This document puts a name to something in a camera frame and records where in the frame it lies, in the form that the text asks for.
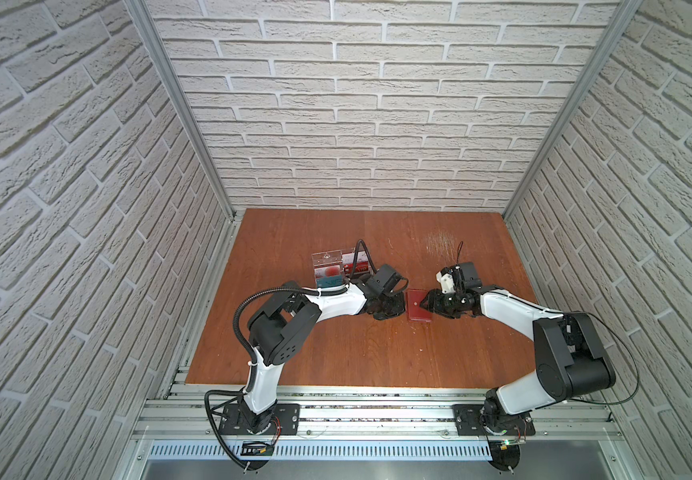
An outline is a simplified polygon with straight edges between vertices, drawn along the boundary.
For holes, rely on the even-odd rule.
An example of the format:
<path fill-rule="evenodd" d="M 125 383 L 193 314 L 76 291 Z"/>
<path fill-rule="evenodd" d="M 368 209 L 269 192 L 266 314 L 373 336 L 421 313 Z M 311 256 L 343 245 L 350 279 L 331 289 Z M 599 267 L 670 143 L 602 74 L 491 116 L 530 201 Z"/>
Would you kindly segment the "red leather card holder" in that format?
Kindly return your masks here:
<path fill-rule="evenodd" d="M 406 291 L 407 318 L 410 322 L 430 323 L 432 321 L 432 313 L 424 307 L 427 295 L 427 290 L 408 289 Z"/>

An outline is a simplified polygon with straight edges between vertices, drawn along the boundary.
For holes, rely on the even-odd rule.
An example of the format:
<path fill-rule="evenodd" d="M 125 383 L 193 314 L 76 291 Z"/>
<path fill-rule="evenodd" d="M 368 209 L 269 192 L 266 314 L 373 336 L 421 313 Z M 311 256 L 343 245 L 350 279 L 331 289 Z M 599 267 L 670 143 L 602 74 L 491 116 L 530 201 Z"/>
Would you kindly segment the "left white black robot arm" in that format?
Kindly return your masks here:
<path fill-rule="evenodd" d="M 253 434 L 273 422 L 283 366 L 300 353 L 325 320 L 368 314 L 384 321 L 406 310 L 408 279 L 385 264 L 340 287 L 303 288 L 295 282 L 251 295 L 235 311 L 235 336 L 250 356 L 249 379 L 238 401 Z"/>

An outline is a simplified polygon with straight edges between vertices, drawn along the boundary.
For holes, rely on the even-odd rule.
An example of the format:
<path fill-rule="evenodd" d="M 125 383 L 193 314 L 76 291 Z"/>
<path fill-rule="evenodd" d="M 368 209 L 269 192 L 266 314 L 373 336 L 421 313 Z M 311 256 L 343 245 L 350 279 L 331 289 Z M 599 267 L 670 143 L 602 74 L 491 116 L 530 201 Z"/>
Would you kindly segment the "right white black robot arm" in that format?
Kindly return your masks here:
<path fill-rule="evenodd" d="M 484 316 L 533 342 L 535 370 L 486 394 L 479 421 L 488 433 L 524 433 L 516 424 L 525 424 L 529 412 L 615 385 L 613 363 L 588 313 L 551 309 L 484 285 L 471 262 L 446 267 L 436 279 L 440 287 L 421 308 L 451 319 Z"/>

